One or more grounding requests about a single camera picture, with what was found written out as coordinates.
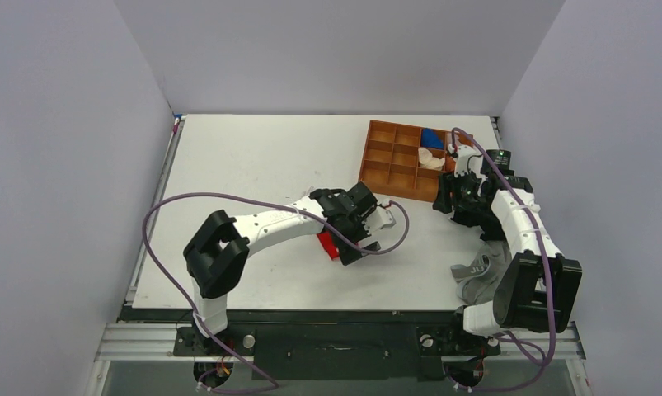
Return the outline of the red underwear white trim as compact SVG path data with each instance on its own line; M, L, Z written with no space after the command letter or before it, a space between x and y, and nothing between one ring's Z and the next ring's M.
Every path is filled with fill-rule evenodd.
M317 239L321 244L324 252L328 255L331 260L338 259L340 257L339 249L335 245L332 234L328 231L323 231L317 234Z

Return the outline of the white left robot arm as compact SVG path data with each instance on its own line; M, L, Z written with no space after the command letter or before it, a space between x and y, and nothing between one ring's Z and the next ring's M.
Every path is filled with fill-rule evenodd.
M361 243L395 223L392 213L380 207L362 182L348 191L316 189L286 210L236 217L225 210L213 212L183 252L198 288L194 297L195 345L208 355L216 355L226 346L228 292L240 282L252 255L293 238L320 235L326 253L348 266L368 251L379 251L379 242Z

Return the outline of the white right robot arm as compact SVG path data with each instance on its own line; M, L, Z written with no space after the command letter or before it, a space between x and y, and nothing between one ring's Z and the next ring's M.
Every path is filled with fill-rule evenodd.
M485 244L471 265L452 268L466 305L462 321L446 330L448 345L466 352L479 336L507 329L563 332L582 269L544 228L529 179L510 170L507 150L480 154L461 145L452 155L455 168L439 177L433 208L457 224L480 228Z

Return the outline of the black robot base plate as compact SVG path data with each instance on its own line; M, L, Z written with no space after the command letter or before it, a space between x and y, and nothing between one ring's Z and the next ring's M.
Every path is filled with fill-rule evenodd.
M188 309L122 308L121 323L172 325L169 357L190 358L195 376L215 386L242 367L275 380L387 380L452 377L475 384L488 358L511 346L468 334L457 311L241 310L209 337Z

